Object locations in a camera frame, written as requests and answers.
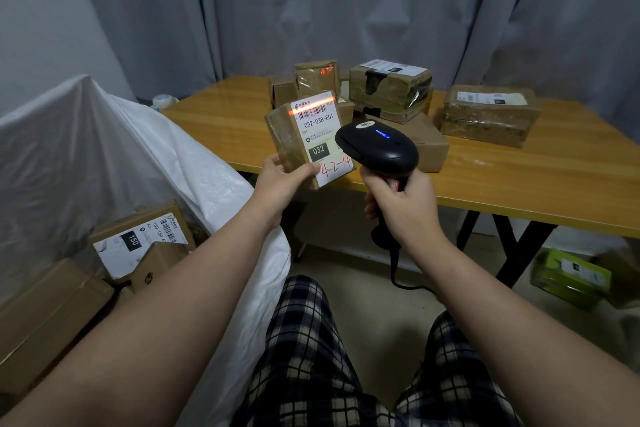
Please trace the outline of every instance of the hand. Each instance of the hand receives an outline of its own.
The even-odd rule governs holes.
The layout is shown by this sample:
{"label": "hand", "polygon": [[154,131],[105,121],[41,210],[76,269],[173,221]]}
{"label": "hand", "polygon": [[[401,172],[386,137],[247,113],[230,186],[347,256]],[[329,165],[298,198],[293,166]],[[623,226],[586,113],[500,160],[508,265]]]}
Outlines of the hand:
{"label": "hand", "polygon": [[379,206],[389,231],[409,253],[425,240],[446,239],[438,220],[433,182],[427,174],[413,171],[401,192],[393,191],[385,180],[366,167],[360,168],[360,175],[369,188],[364,209],[367,218],[376,218]]}
{"label": "hand", "polygon": [[282,211],[287,207],[303,181],[320,172],[320,165],[313,162],[301,165],[295,171],[287,174],[282,166],[278,165],[278,162],[278,154],[270,155],[265,159],[255,184],[253,196],[247,203],[256,206],[260,212],[265,213],[271,226],[270,229],[274,229],[280,224]]}

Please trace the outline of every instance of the black and white plaid pants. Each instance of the black and white plaid pants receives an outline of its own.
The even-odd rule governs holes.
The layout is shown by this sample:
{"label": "black and white plaid pants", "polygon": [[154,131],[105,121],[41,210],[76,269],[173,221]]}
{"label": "black and white plaid pants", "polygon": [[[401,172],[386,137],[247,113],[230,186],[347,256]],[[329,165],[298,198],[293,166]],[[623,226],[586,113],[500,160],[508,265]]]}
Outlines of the black and white plaid pants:
{"label": "black and white plaid pants", "polygon": [[448,312],[429,333],[424,361],[391,412],[362,391],[309,277],[289,277],[232,426],[521,426],[511,404]]}

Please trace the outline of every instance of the black barcode scanner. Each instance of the black barcode scanner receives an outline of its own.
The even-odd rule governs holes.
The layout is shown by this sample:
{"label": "black barcode scanner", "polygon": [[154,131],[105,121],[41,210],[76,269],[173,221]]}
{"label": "black barcode scanner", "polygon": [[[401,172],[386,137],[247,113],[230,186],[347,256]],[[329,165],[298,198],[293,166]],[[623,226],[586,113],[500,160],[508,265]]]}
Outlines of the black barcode scanner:
{"label": "black barcode scanner", "polygon": [[[390,186],[395,187],[396,191],[404,190],[409,176],[418,165],[418,149],[411,139],[401,131],[376,120],[354,122],[341,127],[335,134],[335,142],[356,162],[387,180],[397,181],[397,184],[390,182]],[[428,287],[407,287],[396,282],[401,247],[389,232],[380,208],[378,220],[378,226],[371,230],[371,239],[391,255],[391,282],[408,291],[427,289],[433,292]]]}

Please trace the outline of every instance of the white plastic bag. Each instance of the white plastic bag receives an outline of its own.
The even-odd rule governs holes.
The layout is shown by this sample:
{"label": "white plastic bag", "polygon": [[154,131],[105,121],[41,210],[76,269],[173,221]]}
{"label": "white plastic bag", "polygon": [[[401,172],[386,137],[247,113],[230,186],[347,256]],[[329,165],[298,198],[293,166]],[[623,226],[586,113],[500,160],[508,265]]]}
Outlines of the white plastic bag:
{"label": "white plastic bag", "polygon": [[[78,76],[0,118],[0,305],[93,227],[136,206],[178,200],[211,233],[251,196],[229,165],[163,115]],[[264,350],[289,272],[280,228],[267,238],[179,426],[227,423]]]}

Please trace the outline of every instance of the table top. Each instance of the table top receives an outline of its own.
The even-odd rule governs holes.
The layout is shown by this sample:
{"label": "table top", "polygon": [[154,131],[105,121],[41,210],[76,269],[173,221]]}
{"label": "table top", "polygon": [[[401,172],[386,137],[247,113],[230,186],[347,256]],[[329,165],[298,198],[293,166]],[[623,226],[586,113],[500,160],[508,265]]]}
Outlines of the table top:
{"label": "table top", "polygon": [[[429,115],[442,107],[434,92]],[[448,137],[431,174],[438,203],[640,238],[640,147],[576,101],[542,99],[523,149]],[[269,81],[232,76],[164,115],[238,171],[260,172],[275,146],[264,115]],[[332,184],[365,190],[356,170]]]}

